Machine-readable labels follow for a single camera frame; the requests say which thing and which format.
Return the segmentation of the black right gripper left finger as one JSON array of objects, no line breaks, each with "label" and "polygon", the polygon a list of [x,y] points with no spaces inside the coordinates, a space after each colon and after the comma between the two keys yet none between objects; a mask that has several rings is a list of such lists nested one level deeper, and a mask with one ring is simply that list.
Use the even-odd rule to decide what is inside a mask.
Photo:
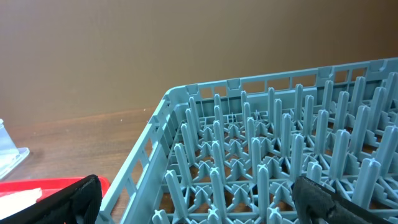
[{"label": "black right gripper left finger", "polygon": [[101,182],[91,174],[20,212],[3,224],[95,224],[102,202]]}]

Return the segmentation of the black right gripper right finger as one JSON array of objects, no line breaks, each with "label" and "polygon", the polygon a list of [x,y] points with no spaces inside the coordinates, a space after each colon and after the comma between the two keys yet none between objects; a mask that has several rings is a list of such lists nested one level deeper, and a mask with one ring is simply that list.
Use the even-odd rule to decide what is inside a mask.
[{"label": "black right gripper right finger", "polygon": [[389,221],[343,198],[313,180],[300,176],[291,186],[301,224],[388,224]]}]

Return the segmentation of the white napkin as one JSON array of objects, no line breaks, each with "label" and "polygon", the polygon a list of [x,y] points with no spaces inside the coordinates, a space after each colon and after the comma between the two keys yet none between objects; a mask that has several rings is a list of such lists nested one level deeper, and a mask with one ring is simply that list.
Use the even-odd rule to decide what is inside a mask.
[{"label": "white napkin", "polygon": [[1,197],[1,219],[34,205],[42,196],[42,189],[30,189]]}]

